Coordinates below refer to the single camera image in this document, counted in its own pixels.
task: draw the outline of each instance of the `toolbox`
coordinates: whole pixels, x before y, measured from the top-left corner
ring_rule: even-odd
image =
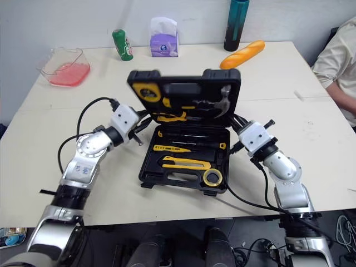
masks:
[[[160,124],[139,174],[141,186],[189,187],[210,196],[225,192],[230,146],[226,128],[238,100],[240,72],[162,77],[159,71],[132,71],[127,82]]]

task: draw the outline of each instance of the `green can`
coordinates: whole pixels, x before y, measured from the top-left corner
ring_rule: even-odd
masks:
[[[116,29],[112,32],[113,42],[115,43],[116,50],[124,61],[132,60],[132,48],[130,42],[126,37],[126,33],[122,29]]]

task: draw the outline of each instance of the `white paper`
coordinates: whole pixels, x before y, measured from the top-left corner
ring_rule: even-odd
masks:
[[[156,34],[177,35],[177,22],[171,18],[155,17],[151,19],[151,36]]]

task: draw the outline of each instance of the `red liquid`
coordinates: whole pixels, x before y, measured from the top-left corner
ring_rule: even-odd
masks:
[[[66,63],[56,70],[56,74],[50,77],[53,85],[77,86],[82,83],[90,70],[89,64]]]

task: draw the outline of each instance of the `white table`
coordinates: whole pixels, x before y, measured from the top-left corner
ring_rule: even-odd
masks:
[[[126,84],[131,70],[159,69],[163,75],[201,75],[218,68],[228,55],[220,44],[182,46],[179,58],[152,58],[147,47],[135,47],[134,59],[118,60],[114,49],[88,49],[92,70],[75,88],[49,85],[39,76],[0,142],[0,225],[31,227],[37,224],[51,196],[40,189],[55,190],[60,180],[57,166],[59,144],[75,133],[82,108],[100,96],[142,109]],[[318,211],[356,206],[356,136],[321,87],[291,42],[267,43],[265,50],[239,67],[242,76],[236,113],[276,125],[269,128],[277,145],[297,159]],[[86,113],[81,130],[106,125],[108,103],[100,102]],[[155,123],[140,133],[145,144],[135,142],[110,152],[86,204],[88,225],[123,224],[160,220],[266,215],[270,211],[239,202],[228,192],[204,196],[194,189],[172,186],[140,187],[138,174]],[[231,143],[237,141],[232,134]],[[74,142],[62,152],[63,164],[74,153]],[[230,158],[230,186],[242,197],[264,203],[264,179],[245,151]],[[270,200],[274,203],[273,183]]]

